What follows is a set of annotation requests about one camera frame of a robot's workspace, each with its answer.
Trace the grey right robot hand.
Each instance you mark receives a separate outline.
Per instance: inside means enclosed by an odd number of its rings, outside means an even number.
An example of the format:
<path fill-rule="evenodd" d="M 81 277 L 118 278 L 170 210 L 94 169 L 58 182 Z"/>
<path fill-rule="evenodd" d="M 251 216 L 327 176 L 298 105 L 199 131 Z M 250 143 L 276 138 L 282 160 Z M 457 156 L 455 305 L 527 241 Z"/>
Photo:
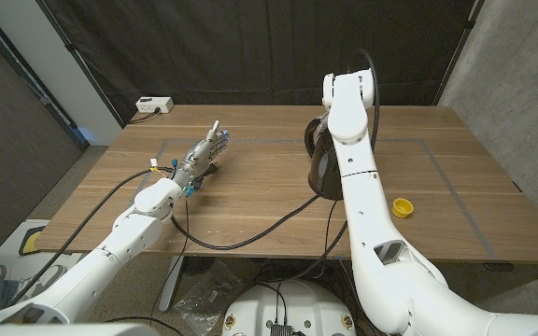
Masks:
<path fill-rule="evenodd" d="M 320 136 L 328 129 L 328 117 L 329 112 L 325 112 L 320 118 L 319 118 L 319 125 L 317 126 L 317 129 L 315 130 L 315 140 L 318 141 Z"/>

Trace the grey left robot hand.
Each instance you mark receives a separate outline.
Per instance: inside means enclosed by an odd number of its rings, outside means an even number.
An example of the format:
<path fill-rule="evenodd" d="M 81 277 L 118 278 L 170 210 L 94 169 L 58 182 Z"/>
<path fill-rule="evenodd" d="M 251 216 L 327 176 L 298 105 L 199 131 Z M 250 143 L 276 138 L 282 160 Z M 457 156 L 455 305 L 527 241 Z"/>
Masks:
<path fill-rule="evenodd" d="M 213 160 L 227 147 L 229 140 L 228 131 L 221 130 L 219 126 L 219 120 L 216 120 L 206 136 L 187 150 L 173 172 L 171 179 L 186 195 L 198 190 L 204 177 L 217 169 Z"/>

